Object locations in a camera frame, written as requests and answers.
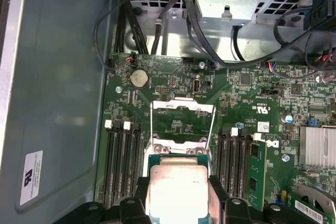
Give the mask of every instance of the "label sticker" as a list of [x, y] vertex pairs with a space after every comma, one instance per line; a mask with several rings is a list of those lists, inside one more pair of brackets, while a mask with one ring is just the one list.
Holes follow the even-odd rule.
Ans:
[[38, 195], [43, 151], [26, 155], [23, 170], [20, 206], [34, 199]]
[[297, 200], [295, 200], [295, 208], [299, 209], [301, 212], [312, 218], [314, 221], [317, 221], [319, 224], [323, 224], [323, 217], [321, 214], [315, 212], [314, 210], [298, 202]]
[[269, 122], [258, 122], [258, 132], [269, 133]]

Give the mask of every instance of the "integrated circuit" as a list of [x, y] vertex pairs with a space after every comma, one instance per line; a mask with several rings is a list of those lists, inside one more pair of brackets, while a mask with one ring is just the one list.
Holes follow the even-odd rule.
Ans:
[[252, 76], [249, 73], [240, 74], [240, 84], [241, 85], [251, 85], [252, 84]]
[[250, 178], [250, 188], [255, 191], [257, 189], [257, 181], [254, 178]]
[[290, 93], [292, 95], [301, 95], [302, 85], [301, 84], [292, 84], [290, 87]]
[[258, 145], [253, 144], [251, 146], [251, 155], [255, 156], [255, 157], [258, 157], [258, 155], [259, 155], [259, 146]]

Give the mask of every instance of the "screw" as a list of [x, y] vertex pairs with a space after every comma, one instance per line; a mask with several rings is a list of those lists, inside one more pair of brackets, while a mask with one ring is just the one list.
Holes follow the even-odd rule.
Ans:
[[201, 154], [203, 154], [203, 151], [201, 149], [197, 149], [196, 150], [196, 155], [201, 155]]
[[200, 61], [199, 64], [198, 64], [198, 67], [200, 69], [205, 69], [205, 63], [203, 61]]
[[118, 94], [120, 94], [122, 92], [122, 87], [117, 86], [115, 90]]
[[277, 205], [272, 205], [272, 206], [271, 206], [271, 209], [272, 209], [273, 211], [276, 211], [276, 212], [281, 211], [281, 208], [280, 208], [279, 206], [277, 206]]
[[232, 203], [235, 205], [240, 205], [242, 202], [239, 199], [233, 199]]
[[161, 152], [161, 146], [157, 145], [154, 147], [154, 152], [155, 153], [160, 153]]
[[288, 162], [288, 161], [290, 161], [290, 156], [288, 156], [287, 154], [283, 154], [283, 156], [282, 156], [282, 161], [284, 161], [284, 162]]

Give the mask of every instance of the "aluminum heatsink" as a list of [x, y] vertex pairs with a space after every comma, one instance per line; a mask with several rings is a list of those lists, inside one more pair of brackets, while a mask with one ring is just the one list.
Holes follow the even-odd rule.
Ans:
[[336, 167], [336, 129], [300, 127], [299, 163], [307, 166]]

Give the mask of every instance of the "colorful wires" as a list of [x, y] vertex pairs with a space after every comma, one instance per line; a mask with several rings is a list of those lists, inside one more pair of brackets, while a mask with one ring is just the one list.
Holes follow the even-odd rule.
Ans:
[[276, 72], [276, 67], [277, 67], [277, 63], [276, 62], [269, 62], [268, 63], [268, 68], [269, 68], [269, 71], [271, 73], [273, 73], [275, 76], [277, 77], [280, 77], [280, 78], [283, 78], [283, 79], [287, 79], [287, 80], [303, 80], [303, 79], [306, 79], [306, 78], [309, 78], [309, 77], [312, 77], [314, 76], [317, 71], [313, 71], [312, 73], [309, 73], [305, 76], [301, 76], [301, 77], [291, 77], [291, 76], [288, 76], [288, 75], [285, 75], [285, 74], [282, 74], [282, 73], [278, 73]]

